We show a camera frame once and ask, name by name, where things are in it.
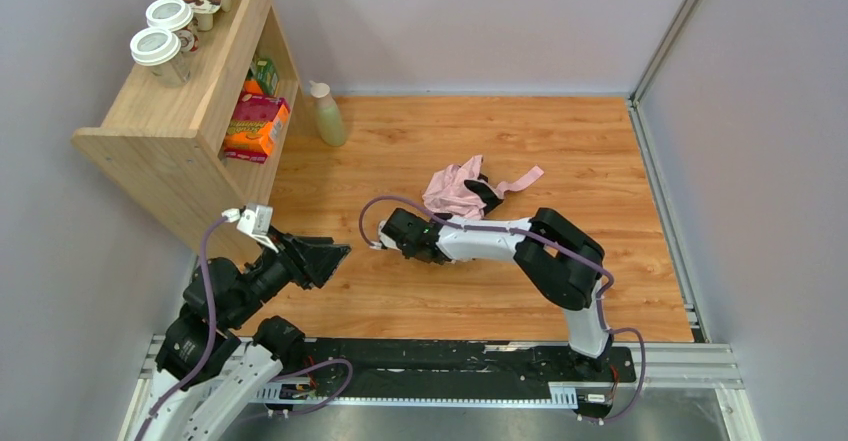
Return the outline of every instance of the plastic cup with white lid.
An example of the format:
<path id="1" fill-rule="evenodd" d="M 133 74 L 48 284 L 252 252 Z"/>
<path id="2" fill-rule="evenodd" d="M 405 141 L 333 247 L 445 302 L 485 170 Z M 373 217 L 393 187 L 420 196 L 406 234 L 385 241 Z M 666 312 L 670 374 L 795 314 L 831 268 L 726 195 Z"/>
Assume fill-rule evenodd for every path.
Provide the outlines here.
<path id="1" fill-rule="evenodd" d="M 180 39 L 180 50 L 184 53 L 197 51 L 200 46 L 194 11 L 183 0 L 156 0 L 145 12 L 147 25 L 172 31 Z"/>
<path id="2" fill-rule="evenodd" d="M 142 29 L 130 41 L 130 51 L 135 62 L 150 68 L 151 74 L 165 86 L 182 86 L 191 77 L 180 52 L 180 40 L 167 29 Z"/>

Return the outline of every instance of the gray wall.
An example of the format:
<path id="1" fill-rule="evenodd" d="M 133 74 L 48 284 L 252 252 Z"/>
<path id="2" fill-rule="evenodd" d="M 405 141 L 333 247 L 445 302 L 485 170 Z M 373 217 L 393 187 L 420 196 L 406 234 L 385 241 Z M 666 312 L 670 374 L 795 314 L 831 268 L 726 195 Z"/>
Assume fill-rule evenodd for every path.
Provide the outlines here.
<path id="1" fill-rule="evenodd" d="M 629 92 L 681 0 L 275 0 L 304 79 L 360 92 Z"/>
<path id="2" fill-rule="evenodd" d="M 704 0 L 644 103 L 767 440 L 845 439 L 848 0 Z"/>
<path id="3" fill-rule="evenodd" d="M 189 251 L 77 153 L 151 0 L 0 0 L 0 439 L 114 439 Z"/>

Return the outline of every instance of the black metal plate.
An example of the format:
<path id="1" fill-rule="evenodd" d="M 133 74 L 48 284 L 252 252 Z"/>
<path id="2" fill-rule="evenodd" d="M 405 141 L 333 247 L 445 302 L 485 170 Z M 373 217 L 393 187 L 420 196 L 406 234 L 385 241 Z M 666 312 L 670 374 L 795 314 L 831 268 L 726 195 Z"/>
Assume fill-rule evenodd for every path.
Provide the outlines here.
<path id="1" fill-rule="evenodd" d="M 316 361 L 333 357 L 353 364 L 354 377 L 345 396 L 547 399 L 550 381 L 612 382 L 610 369 L 596 371 L 567 346 L 538 345 L 486 352 L 486 346 L 508 344 L 318 338 L 306 343 L 306 354 Z M 621 382 L 636 380 L 628 348 L 613 347 L 610 364 L 618 371 Z M 319 394 L 334 391 L 345 374 L 344 367 L 314 373 Z"/>

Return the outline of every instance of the pink cloth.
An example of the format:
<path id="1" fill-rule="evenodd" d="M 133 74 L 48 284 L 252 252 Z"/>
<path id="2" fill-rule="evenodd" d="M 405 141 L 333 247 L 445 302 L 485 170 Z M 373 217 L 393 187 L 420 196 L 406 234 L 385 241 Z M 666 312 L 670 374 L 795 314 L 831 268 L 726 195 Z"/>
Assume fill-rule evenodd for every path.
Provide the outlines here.
<path id="1" fill-rule="evenodd" d="M 483 166 L 483 155 L 478 154 L 462 166 L 452 164 L 433 174 L 430 185 L 424 191 L 424 206 L 437 213 L 451 213 L 468 219 L 483 219 L 486 203 L 465 187 L 466 179 L 478 180 Z M 503 199 L 508 191 L 522 191 L 535 183 L 542 168 L 534 166 L 515 182 L 502 181 L 497 186 L 489 185 L 497 197 Z"/>

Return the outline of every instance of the wooden floor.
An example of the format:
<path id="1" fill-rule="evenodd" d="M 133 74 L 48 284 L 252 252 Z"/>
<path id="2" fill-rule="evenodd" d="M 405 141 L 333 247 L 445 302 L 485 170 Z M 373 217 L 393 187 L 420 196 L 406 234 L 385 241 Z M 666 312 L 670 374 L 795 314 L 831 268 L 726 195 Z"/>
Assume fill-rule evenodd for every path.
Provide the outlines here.
<path id="1" fill-rule="evenodd" d="M 359 237 L 359 211 L 371 198 L 420 201 L 433 172 L 479 153 L 493 183 L 534 164 L 545 170 L 490 219 L 558 210 L 606 249 L 604 265 L 616 276 L 605 304 L 613 327 L 637 327 L 649 341 L 692 341 L 623 100 L 355 97 L 339 106 L 351 129 L 347 144 L 290 137 L 271 204 L 278 229 L 333 236 L 353 251 L 324 289 L 287 287 L 245 333 L 277 314 L 307 336 L 568 339 L 562 312 L 517 266 L 429 265 L 368 249 Z M 372 237 L 395 206 L 369 212 Z"/>

